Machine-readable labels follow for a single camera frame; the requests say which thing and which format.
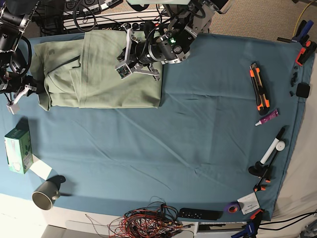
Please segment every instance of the teal fabric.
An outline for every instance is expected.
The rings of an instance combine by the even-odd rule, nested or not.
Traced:
[[[287,126],[286,148],[274,162],[270,187],[257,193],[269,220],[304,113],[305,100],[289,96],[300,48],[295,43],[200,35],[186,61],[164,67],[158,109],[53,107],[45,112],[32,95],[21,100],[21,111],[12,116],[1,97],[0,131],[5,135],[21,117],[28,117],[32,151],[54,173],[66,176],[61,191],[72,195],[62,196],[55,206],[121,216],[160,198],[178,209],[222,210],[252,192],[258,178],[248,167]],[[260,115],[249,75],[254,61],[261,68],[271,109],[280,112],[257,127]],[[309,83],[313,61],[311,57],[297,70],[298,82]],[[5,158],[3,144],[0,152]],[[32,172],[10,172],[6,159],[0,161],[0,174],[5,178],[1,193],[26,199],[41,183]],[[249,217],[238,212],[224,214],[220,221]]]

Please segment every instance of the black remote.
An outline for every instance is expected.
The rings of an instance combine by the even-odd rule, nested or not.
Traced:
[[[182,208],[178,213],[178,217],[199,220],[212,220],[216,221],[222,216],[222,212],[211,210],[200,210],[192,208]]]

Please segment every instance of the mug handle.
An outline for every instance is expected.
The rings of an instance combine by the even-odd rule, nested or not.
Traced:
[[[56,191],[56,195],[52,197],[52,200],[57,200],[60,197],[60,192]]]

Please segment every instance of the glue stick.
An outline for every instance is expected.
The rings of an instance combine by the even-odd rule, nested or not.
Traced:
[[[278,110],[275,109],[273,112],[271,112],[269,115],[265,116],[264,118],[260,119],[257,123],[256,123],[256,126],[257,125],[262,125],[266,122],[268,122],[269,120],[272,120],[273,118],[277,117],[278,116]]]

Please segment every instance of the gray mug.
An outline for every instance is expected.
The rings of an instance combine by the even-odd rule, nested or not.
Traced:
[[[32,200],[39,208],[50,210],[55,200],[60,197],[59,190],[55,183],[45,181],[32,194]]]

